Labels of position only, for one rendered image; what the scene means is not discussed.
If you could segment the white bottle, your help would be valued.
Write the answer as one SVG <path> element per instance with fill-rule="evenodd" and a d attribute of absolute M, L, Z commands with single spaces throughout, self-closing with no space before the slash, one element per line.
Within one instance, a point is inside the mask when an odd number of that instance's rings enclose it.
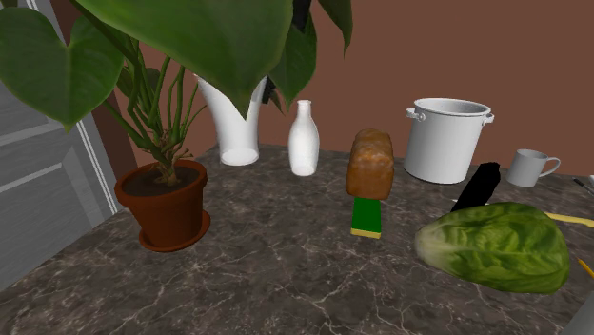
<path fill-rule="evenodd" d="M 297 113 L 288 136 L 291 171 L 297 176 L 315 173 L 320 148 L 319 132 L 311 116 L 311 101 L 299 100 Z"/>

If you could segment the white flared vase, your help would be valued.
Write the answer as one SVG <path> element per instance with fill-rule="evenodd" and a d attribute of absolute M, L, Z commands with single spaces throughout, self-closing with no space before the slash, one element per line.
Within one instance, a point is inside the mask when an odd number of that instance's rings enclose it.
<path fill-rule="evenodd" d="M 247 118 L 216 87 L 195 75 L 216 128 L 220 160 L 228 166 L 246 166 L 259 158 L 258 116 L 267 78 L 252 92 Z"/>

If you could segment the brown bread loaf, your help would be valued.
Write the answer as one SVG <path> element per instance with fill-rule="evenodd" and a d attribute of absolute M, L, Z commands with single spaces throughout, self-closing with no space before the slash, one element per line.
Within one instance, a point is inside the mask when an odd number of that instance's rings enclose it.
<path fill-rule="evenodd" d="M 360 130 L 353 141 L 346 175 L 346 192 L 372 200 L 388 198 L 394 176 L 389 135 L 375 128 Z"/>

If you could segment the green and yellow sponge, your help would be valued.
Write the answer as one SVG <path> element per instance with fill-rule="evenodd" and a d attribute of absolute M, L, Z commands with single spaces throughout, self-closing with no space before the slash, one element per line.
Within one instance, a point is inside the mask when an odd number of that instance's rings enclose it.
<path fill-rule="evenodd" d="M 350 233 L 356 236 L 380 239 L 381 232 L 381 202 L 355 197 Z"/>

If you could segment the potted plant in terracotta pot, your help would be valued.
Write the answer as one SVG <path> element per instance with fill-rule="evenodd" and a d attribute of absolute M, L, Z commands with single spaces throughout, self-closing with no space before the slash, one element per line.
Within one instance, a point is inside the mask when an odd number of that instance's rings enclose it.
<path fill-rule="evenodd" d="M 39 10 L 0 0 L 0 83 L 65 129 L 115 90 L 128 98 L 115 120 L 152 162 L 115 195 L 157 252 L 192 245 L 210 224 L 207 171 L 184 145 L 195 99 L 242 121 L 261 103 L 289 108 L 316 69 L 312 3 L 345 41 L 353 31 L 351 0 L 68 1 L 79 15 L 63 41 Z"/>

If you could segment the white stock pot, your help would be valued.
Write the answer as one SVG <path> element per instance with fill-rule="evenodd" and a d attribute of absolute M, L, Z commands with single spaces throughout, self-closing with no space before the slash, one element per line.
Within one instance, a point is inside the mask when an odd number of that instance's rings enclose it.
<path fill-rule="evenodd" d="M 486 105 L 452 98 L 423 98 L 406 111 L 412 120 L 404 169 L 420 180 L 461 183 L 484 125 L 494 121 Z"/>

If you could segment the black bottle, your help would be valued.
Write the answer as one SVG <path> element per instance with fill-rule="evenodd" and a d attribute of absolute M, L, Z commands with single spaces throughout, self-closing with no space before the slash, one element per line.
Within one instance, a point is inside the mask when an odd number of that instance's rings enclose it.
<path fill-rule="evenodd" d="M 500 164 L 482 163 L 466 184 L 451 212 L 469 207 L 484 206 L 501 181 Z"/>

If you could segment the green lettuce head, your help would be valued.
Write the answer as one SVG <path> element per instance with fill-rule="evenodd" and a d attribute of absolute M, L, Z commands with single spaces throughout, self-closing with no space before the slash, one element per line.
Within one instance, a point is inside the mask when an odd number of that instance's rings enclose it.
<path fill-rule="evenodd" d="M 536 207 L 513 202 L 449 212 L 418 230 L 415 250 L 449 275 L 508 292 L 553 294 L 570 271 L 556 223 Z"/>

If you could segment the white mug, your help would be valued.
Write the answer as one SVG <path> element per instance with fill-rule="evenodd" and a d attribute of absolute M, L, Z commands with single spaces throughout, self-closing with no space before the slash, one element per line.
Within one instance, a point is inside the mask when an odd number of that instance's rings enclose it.
<path fill-rule="evenodd" d="M 506 180 L 517 187 L 534 187 L 541 177 L 556 171 L 561 164 L 557 157 L 550 157 L 533 149 L 517 149 L 506 173 Z"/>

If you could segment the grey panelled door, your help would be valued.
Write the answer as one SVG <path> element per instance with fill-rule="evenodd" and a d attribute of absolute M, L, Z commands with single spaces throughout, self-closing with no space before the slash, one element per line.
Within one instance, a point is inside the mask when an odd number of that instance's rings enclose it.
<path fill-rule="evenodd" d="M 0 291 L 121 209 L 91 115 L 70 131 L 0 82 Z"/>

